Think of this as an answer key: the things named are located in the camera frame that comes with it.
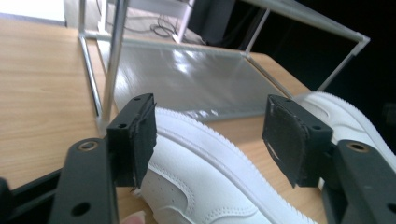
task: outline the table surface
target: table surface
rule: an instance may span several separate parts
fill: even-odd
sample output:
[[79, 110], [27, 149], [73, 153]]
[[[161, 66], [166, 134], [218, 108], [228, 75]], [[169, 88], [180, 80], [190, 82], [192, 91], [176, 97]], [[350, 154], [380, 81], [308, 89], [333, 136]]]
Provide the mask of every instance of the table surface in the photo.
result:
[[[0, 19], [0, 43], [0, 176], [15, 189], [61, 168], [71, 145], [98, 132], [77, 30]], [[252, 56], [292, 94], [308, 91], [268, 56]], [[326, 222], [320, 191], [293, 189], [272, 161], [261, 140], [263, 117], [207, 124], [244, 151], [290, 204]], [[155, 223], [130, 190], [117, 189], [120, 218], [144, 210]]]

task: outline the screw hole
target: screw hole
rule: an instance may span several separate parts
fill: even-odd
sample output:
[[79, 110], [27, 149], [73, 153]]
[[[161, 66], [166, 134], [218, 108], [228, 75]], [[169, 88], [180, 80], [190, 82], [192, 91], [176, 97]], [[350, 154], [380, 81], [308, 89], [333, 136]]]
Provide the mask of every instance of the screw hole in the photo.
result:
[[389, 204], [388, 204], [388, 209], [389, 209], [392, 213], [396, 214], [396, 203], [389, 203]]
[[74, 217], [80, 217], [86, 214], [90, 210], [90, 208], [91, 206], [89, 203], [80, 203], [72, 209], [72, 215]]
[[81, 145], [78, 146], [78, 150], [80, 151], [91, 151], [93, 149], [96, 149], [98, 147], [98, 143], [95, 141], [89, 141], [89, 142], [84, 142]]
[[348, 143], [347, 146], [357, 152], [368, 152], [369, 148], [359, 143]]

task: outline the shoe stitching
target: shoe stitching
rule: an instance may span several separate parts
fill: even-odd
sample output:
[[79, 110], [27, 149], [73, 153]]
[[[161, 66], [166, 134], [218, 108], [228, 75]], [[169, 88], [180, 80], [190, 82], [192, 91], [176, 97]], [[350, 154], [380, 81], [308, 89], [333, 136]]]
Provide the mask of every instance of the shoe stitching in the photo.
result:
[[246, 216], [246, 215], [253, 215], [257, 212], [258, 209], [254, 205], [250, 205], [248, 207], [243, 208], [235, 208], [235, 207], [221, 207], [213, 210], [209, 214], [206, 215], [204, 220], [202, 221], [203, 224], [211, 223], [217, 218], [224, 216], [224, 215], [238, 215], [238, 216]]
[[[301, 213], [299, 210], [297, 210], [294, 206], [292, 206], [291, 204], [289, 204], [288, 202], [286, 202], [285, 199], [282, 198], [282, 197], [274, 190], [274, 188], [268, 183], [268, 181], [261, 175], [261, 173], [257, 170], [257, 168], [255, 167], [255, 165], [248, 159], [248, 157], [245, 156], [245, 154], [244, 154], [242, 151], [240, 151], [240, 150], [236, 147], [236, 145], [233, 144], [229, 139], [225, 138], [223, 135], [217, 133], [217, 132], [214, 131], [213, 129], [211, 129], [211, 128], [205, 126], [203, 123], [201, 123], [201, 122], [199, 122], [199, 121], [197, 121], [197, 120], [195, 120], [195, 119], [192, 119], [192, 118], [190, 118], [190, 117], [188, 117], [188, 116], [186, 116], [186, 115], [177, 113], [177, 112], [172, 111], [172, 110], [169, 110], [169, 109], [164, 109], [164, 108], [158, 108], [158, 107], [157, 107], [157, 110], [158, 110], [158, 112], [160, 112], [162, 115], [169, 116], [169, 117], [171, 117], [172, 119], [180, 119], [181, 121], [187, 122], [187, 123], [189, 123], [190, 125], [194, 125], [195, 128], [199, 129], [200, 131], [202, 131], [202, 132], [204, 132], [204, 133], [210, 134], [211, 136], [214, 136], [214, 135], [215, 135], [217, 138], [221, 139], [221, 140], [222, 140], [221, 143], [222, 143], [223, 145], [225, 145], [227, 148], [229, 148], [230, 151], [231, 151], [232, 153], [236, 154], [236, 156], [237, 156], [238, 158], [242, 159], [242, 161], [244, 161], [244, 163], [245, 163], [246, 165], [248, 165], [248, 166], [251, 168], [251, 171], [254, 172], [253, 174], [254, 174], [257, 178], [259, 178], [259, 179], [262, 181], [262, 183], [264, 183], [264, 184], [266, 185], [267, 190], [271, 191], [270, 194], [273, 194], [273, 195], [275, 195], [275, 196], [277, 197], [276, 200], [277, 200], [280, 204], [286, 205], [288, 208], [290, 208], [290, 211], [291, 211], [291, 212], [293, 212], [293, 213], [294, 213], [295, 215], [297, 215], [297, 216], [300, 216], [302, 219], [305, 219], [306, 222], [308, 222], [308, 223], [315, 223], [312, 219], [310, 219], [309, 217], [307, 217], [306, 215], [304, 215], [303, 213]], [[206, 155], [208, 158], [211, 158], [213, 161], [217, 162], [219, 165], [221, 165], [221, 167], [222, 167], [223, 169], [229, 170], [229, 169], [228, 169], [226, 166], [224, 166], [224, 164], [222, 164], [217, 158], [211, 156], [211, 155], [208, 154], [205, 150], [203, 150], [201, 147], [195, 145], [193, 142], [191, 142], [191, 141], [185, 139], [184, 137], [180, 136], [180, 135], [177, 134], [177, 133], [174, 133], [174, 132], [172, 132], [172, 131], [170, 131], [170, 130], [164, 128], [164, 127], [161, 127], [160, 125], [158, 125], [158, 127], [157, 127], [158, 133], [161, 132], [161, 129], [163, 129], [163, 134], [164, 134], [164, 135], [167, 135], [167, 136], [173, 138], [174, 140], [183, 140], [183, 142], [184, 142], [185, 144], [186, 144], [186, 142], [187, 142], [187, 145], [191, 145], [191, 146], [197, 148], [198, 151], [200, 151], [201, 153], [205, 153], [205, 155]], [[235, 179], [238, 180], [239, 183], [242, 183], [241, 179], [240, 179], [238, 176], [234, 175], [234, 177], [235, 177]]]
[[170, 178], [170, 180], [168, 180], [173, 184], [177, 185], [187, 195], [187, 215], [192, 215], [193, 208], [195, 206], [195, 197], [192, 190], [187, 186], [187, 184], [177, 178], [175, 175], [172, 175], [169, 171], [167, 171], [165, 168], [161, 167], [161, 165], [154, 161], [149, 162], [149, 168], [155, 169], [157, 173], [161, 173], [161, 175], [165, 175]]

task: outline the black object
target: black object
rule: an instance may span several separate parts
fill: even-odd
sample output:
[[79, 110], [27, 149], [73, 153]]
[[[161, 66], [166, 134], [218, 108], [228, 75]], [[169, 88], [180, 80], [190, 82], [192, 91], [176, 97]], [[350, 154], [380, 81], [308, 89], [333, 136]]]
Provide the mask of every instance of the black object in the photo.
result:
[[[396, 125], [388, 123], [383, 111], [387, 104], [396, 104], [396, 1], [296, 1], [371, 38], [325, 91], [363, 112], [396, 153]], [[270, 13], [251, 51], [267, 54], [316, 90], [355, 45]]]
[[12, 191], [0, 179], [0, 223], [119, 223], [115, 186], [140, 187], [156, 133], [153, 94], [135, 97], [104, 139], [69, 148], [62, 171]]
[[396, 174], [376, 149], [331, 142], [332, 129], [290, 99], [270, 95], [262, 138], [289, 182], [325, 181], [329, 223], [396, 223]]
[[208, 43], [218, 43], [224, 37], [235, 0], [195, 1], [188, 28]]

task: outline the metal rod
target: metal rod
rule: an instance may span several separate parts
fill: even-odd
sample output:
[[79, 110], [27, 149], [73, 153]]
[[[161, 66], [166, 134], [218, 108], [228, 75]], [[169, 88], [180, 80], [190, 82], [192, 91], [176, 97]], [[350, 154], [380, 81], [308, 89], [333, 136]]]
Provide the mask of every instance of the metal rod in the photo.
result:
[[[86, 39], [92, 39], [96, 41], [106, 41], [110, 42], [111, 35], [103, 34], [96, 31], [85, 31], [84, 37]], [[241, 52], [239, 50], [233, 49], [217, 49], [206, 46], [195, 46], [195, 45], [179, 45], [174, 42], [159, 42], [153, 41], [149, 39], [141, 39], [141, 38], [133, 38], [125, 36], [122, 39], [123, 45], [134, 45], [140, 47], [147, 47], [152, 49], [177, 49], [177, 50], [196, 50], [196, 51], [204, 51], [204, 52], [213, 52], [218, 55], [230, 56], [230, 57], [245, 57], [245, 52]]]
[[370, 38], [367, 36], [363, 37], [363, 40], [360, 41], [355, 48], [353, 48], [348, 55], [345, 57], [343, 61], [332, 71], [332, 73], [324, 80], [324, 82], [319, 86], [318, 91], [324, 91], [330, 83], [335, 79], [335, 77], [340, 73], [340, 71], [347, 65], [347, 63], [356, 55], [358, 55], [364, 47], [370, 42]]
[[86, 6], [86, 0], [79, 0], [78, 33], [80, 35], [84, 34], [85, 31], [85, 6]]
[[79, 42], [82, 47], [82, 53], [85, 59], [85, 67], [87, 68], [88, 80], [90, 81], [92, 99], [95, 106], [96, 117], [102, 116], [102, 104], [100, 102], [99, 91], [96, 86], [96, 80], [92, 69], [91, 57], [88, 51], [87, 40], [84, 36], [79, 37]]
[[102, 0], [101, 6], [101, 18], [98, 25], [98, 30], [100, 33], [106, 33], [106, 22], [107, 22], [107, 13], [108, 12], [108, 3], [107, 0]]
[[274, 84], [280, 91], [282, 91], [285, 96], [289, 97], [290, 99], [293, 97], [291, 92], [289, 92], [282, 84], [280, 84], [274, 77], [272, 77], [267, 71], [265, 71], [253, 58], [250, 56], [246, 56], [246, 59], [259, 70], [270, 82]]
[[265, 10], [265, 14], [262, 16], [262, 20], [259, 23], [259, 26], [257, 26], [256, 31], [254, 32], [253, 37], [251, 37], [250, 42], [247, 45], [247, 49], [245, 50], [246, 54], [249, 54], [251, 51], [251, 48], [253, 48], [254, 42], [256, 42], [257, 36], [259, 36], [260, 31], [262, 30], [262, 27], [265, 24], [265, 21], [267, 20], [268, 16], [270, 15], [271, 10], [270, 9], [266, 9]]
[[126, 14], [128, 11], [129, 0], [119, 0], [116, 4], [116, 14], [114, 17], [114, 27], [110, 44], [110, 56], [107, 66], [107, 76], [104, 95], [103, 114], [100, 119], [99, 129], [105, 128], [110, 121], [111, 106], [114, 98], [114, 88], [116, 85], [117, 70], [120, 63], [120, 52]]
[[184, 15], [180, 24], [180, 28], [178, 30], [178, 34], [172, 35], [174, 40], [179, 44], [183, 41], [184, 34], [186, 33], [187, 26], [189, 25], [190, 15], [192, 13], [192, 7], [194, 5], [195, 0], [189, 1], [189, 6], [184, 11]]

